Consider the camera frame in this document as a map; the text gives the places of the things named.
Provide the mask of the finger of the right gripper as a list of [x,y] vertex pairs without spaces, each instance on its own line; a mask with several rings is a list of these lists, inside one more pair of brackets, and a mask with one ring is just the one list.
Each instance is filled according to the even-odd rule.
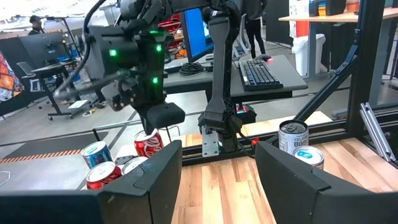
[[146,124],[153,128],[165,128],[185,121],[185,112],[175,103],[164,103],[151,107]]
[[141,124],[146,134],[152,134],[155,127],[148,119],[147,110],[139,110],[138,114],[140,116]]

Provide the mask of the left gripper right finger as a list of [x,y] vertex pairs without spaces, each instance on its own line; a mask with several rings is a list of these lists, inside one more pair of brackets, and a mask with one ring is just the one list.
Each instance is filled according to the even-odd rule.
[[398,192],[371,192],[264,141],[255,160],[277,224],[398,224]]

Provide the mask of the red Star Wars Coca-Cola can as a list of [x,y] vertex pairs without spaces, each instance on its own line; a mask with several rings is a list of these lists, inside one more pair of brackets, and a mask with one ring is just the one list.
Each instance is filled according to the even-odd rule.
[[151,157],[163,149],[164,144],[159,131],[154,129],[151,134],[146,134],[145,131],[137,133],[134,136],[134,147],[139,156]]

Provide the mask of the blue silver Red Bull can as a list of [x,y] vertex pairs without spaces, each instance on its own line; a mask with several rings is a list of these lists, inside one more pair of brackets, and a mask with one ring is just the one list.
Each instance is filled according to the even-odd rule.
[[110,150],[104,141],[97,141],[86,146],[81,151],[81,155],[90,169],[102,162],[113,161]]
[[317,167],[321,170],[324,168],[324,154],[321,150],[312,146],[301,146],[296,148],[293,152],[293,156],[300,159],[313,167]]

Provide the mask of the silver mounting plate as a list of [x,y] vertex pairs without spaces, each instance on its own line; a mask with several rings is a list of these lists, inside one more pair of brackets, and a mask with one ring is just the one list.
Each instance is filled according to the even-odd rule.
[[206,125],[201,127],[202,133],[202,156],[213,157],[220,153],[218,135],[216,131],[211,130]]

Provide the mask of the white Celsius can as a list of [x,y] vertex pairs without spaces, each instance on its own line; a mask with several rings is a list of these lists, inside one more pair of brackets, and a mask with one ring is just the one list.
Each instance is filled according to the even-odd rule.
[[306,123],[299,120],[287,120],[279,125],[279,149],[293,154],[296,148],[307,146],[309,130]]

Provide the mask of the black orange-striped floor mat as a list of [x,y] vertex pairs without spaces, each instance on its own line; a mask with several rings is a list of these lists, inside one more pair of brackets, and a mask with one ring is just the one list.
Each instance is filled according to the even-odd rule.
[[75,155],[79,154],[86,146],[96,141],[97,139],[94,134],[82,134],[28,142],[0,159],[0,164]]

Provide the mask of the grey office chair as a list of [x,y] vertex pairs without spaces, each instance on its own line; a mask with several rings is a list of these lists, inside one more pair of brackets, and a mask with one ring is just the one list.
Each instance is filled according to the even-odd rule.
[[242,56],[250,54],[251,46],[245,34],[246,14],[241,16],[239,34],[233,43],[233,60],[239,60]]

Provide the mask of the silver aluminium extrusion bar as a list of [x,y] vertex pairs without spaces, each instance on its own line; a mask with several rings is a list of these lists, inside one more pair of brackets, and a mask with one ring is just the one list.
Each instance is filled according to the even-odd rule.
[[397,162],[370,104],[361,103],[359,112],[379,156],[387,162]]

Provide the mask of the black monitor desk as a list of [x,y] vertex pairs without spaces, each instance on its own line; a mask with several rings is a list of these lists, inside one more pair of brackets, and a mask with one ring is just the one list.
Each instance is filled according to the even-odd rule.
[[67,78],[69,76],[69,74],[67,72],[66,67],[74,66],[75,64],[76,64],[75,61],[61,62],[58,64],[38,68],[38,69],[35,69],[32,71],[32,73],[38,77],[40,84],[44,88],[44,91],[45,91],[46,95],[48,96],[52,107],[55,110],[55,113],[47,114],[47,117],[50,121],[52,121],[55,116],[68,116],[70,119],[73,119],[75,114],[71,113],[71,112],[62,112],[60,110],[57,102],[53,98],[52,92],[47,88],[47,84],[45,83],[44,79],[48,78],[48,77],[52,77],[53,75],[58,75],[58,74],[62,74],[64,77]]

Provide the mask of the person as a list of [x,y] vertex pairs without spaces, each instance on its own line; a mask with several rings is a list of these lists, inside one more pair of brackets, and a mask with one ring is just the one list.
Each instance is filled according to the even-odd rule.
[[256,45],[260,48],[261,54],[265,54],[265,46],[261,35],[261,17],[267,6],[267,0],[242,0],[241,11],[246,15],[245,28],[251,46],[251,57],[256,58]]
[[42,21],[38,16],[31,16],[29,22],[32,24],[32,30],[28,33],[28,35],[37,35],[44,34],[44,30],[42,28]]

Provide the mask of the black computer monitor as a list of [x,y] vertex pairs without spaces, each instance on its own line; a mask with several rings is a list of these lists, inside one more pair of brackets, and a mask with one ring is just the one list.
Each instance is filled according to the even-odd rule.
[[64,38],[60,32],[27,35],[19,38],[26,49],[34,68],[47,65],[47,61],[56,61],[59,57],[68,55]]

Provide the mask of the grey desk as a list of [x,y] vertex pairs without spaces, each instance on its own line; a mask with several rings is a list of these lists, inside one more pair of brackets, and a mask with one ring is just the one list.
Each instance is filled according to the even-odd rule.
[[[273,56],[272,60],[267,64],[284,87],[275,90],[245,91],[239,71],[235,66],[232,66],[231,97],[234,103],[290,98],[293,91],[308,88],[303,78],[284,55]],[[198,73],[187,77],[179,73],[171,73],[164,79],[164,90],[168,94],[204,90],[206,98],[209,100],[212,94],[212,79],[213,74],[211,72]]]

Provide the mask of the wooden-top white table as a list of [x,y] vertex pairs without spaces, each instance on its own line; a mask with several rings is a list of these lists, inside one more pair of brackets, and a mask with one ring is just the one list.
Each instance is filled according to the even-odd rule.
[[[389,54],[388,50],[388,41],[389,39],[393,39],[394,37],[389,37],[389,26],[392,24],[393,18],[398,17],[398,7],[387,7],[384,8],[383,16],[382,16],[382,24],[379,34],[379,41],[377,45],[377,54],[376,61],[374,66],[374,74],[376,75],[379,72],[380,77],[382,77],[384,71],[384,63]],[[279,21],[306,21],[309,22],[308,25],[308,52],[307,57],[310,60],[316,58],[313,56],[317,49],[316,43],[316,22],[357,22],[358,16],[353,12],[345,12],[342,14],[337,14],[334,16],[287,16],[280,17]]]

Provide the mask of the black aluminium table frame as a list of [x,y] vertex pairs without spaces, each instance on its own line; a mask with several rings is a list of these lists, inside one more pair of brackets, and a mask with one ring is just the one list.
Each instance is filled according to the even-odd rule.
[[[299,111],[297,121],[305,121],[348,77],[351,78],[348,115],[344,121],[333,121],[309,127],[309,143],[322,144],[349,138],[359,138],[364,134],[364,123],[359,118],[359,106],[369,98],[371,80],[376,68],[376,44],[380,41],[385,0],[361,0],[359,20],[355,30],[356,39],[351,50],[335,76]],[[183,166],[206,164],[209,162],[234,159],[242,156],[253,157],[254,138],[245,136],[241,130],[243,123],[235,113],[213,115],[206,123],[203,135],[209,131],[216,133],[215,146],[223,146],[215,156],[198,156],[204,152],[201,146],[183,148]]]

